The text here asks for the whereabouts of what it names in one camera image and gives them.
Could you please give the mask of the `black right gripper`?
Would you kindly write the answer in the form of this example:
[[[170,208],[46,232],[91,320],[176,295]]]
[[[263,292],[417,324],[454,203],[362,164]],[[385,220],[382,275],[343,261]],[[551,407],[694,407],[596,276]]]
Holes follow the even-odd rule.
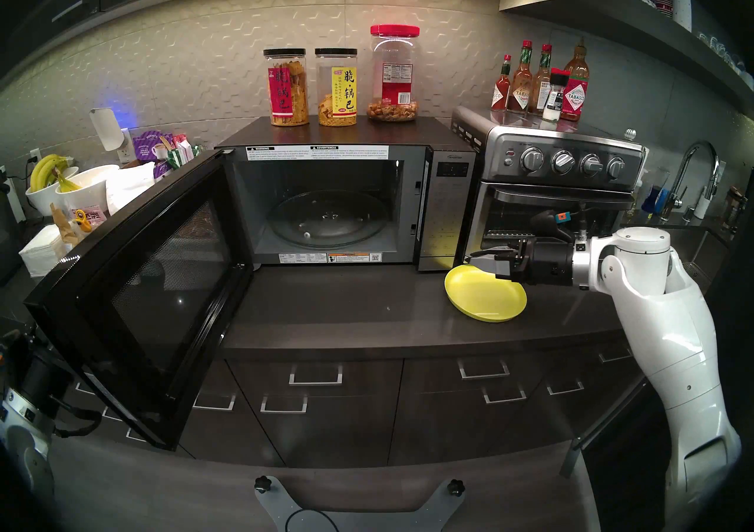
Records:
[[[536,236],[519,248],[488,248],[470,254],[470,264],[496,279],[519,284],[574,285],[574,242]]]

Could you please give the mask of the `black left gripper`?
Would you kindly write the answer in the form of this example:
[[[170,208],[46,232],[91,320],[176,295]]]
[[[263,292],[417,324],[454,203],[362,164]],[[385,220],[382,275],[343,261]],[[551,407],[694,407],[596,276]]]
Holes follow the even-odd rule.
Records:
[[[72,373],[50,353],[31,353],[27,370],[20,381],[21,396],[43,415],[57,415],[72,383]]]

